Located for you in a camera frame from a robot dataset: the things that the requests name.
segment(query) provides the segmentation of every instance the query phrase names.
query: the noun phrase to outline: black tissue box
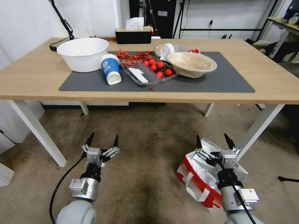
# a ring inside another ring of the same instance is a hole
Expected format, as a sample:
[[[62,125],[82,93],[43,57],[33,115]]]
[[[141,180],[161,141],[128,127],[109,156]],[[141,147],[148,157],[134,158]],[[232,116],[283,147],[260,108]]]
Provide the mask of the black tissue box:
[[[150,27],[144,27],[143,30],[117,29],[115,35],[118,44],[150,44],[152,41]]]

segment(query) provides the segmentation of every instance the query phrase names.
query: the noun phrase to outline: white tissue paper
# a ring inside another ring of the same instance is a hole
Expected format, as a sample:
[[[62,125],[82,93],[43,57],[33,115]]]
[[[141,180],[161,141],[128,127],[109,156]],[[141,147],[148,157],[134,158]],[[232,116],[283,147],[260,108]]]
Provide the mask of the white tissue paper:
[[[143,30],[144,17],[135,17],[127,20],[126,30]]]

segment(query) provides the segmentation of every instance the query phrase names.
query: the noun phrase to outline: red and white bag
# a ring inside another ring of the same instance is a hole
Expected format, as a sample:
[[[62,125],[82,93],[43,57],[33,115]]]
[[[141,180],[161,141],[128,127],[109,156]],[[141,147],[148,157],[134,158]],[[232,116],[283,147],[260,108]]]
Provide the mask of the red and white bag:
[[[207,152],[218,152],[220,148],[205,138],[201,139],[202,147]],[[235,167],[238,180],[242,181],[248,174],[240,165]],[[202,160],[195,151],[188,153],[181,162],[176,176],[185,184],[186,191],[198,202],[201,202],[209,212],[222,207],[219,182],[214,167]]]

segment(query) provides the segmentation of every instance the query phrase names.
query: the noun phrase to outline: white plastic basin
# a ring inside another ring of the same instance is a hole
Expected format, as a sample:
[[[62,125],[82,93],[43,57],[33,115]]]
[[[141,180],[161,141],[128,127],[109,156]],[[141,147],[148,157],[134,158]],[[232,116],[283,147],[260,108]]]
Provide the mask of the white plastic basin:
[[[207,72],[215,71],[217,64],[211,58],[192,52],[175,52],[167,55],[174,70],[183,76],[198,78]]]
[[[101,68],[100,58],[108,53],[108,41],[100,38],[79,38],[57,48],[69,68],[76,72],[92,72]]]

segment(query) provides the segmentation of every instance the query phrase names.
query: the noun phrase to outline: bag handle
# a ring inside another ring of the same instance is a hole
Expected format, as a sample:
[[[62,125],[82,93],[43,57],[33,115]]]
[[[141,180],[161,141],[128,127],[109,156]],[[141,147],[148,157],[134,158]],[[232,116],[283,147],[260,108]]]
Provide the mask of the bag handle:
[[[186,178],[186,182],[185,182],[185,185],[186,185],[186,191],[197,201],[197,202],[204,202],[206,200],[206,198],[209,196],[209,193],[210,191],[205,188],[205,190],[203,191],[202,194],[197,194],[195,193],[190,187],[189,187],[189,183],[190,183],[190,180],[192,179],[193,177],[193,173],[192,172],[189,172],[188,173],[188,176]]]

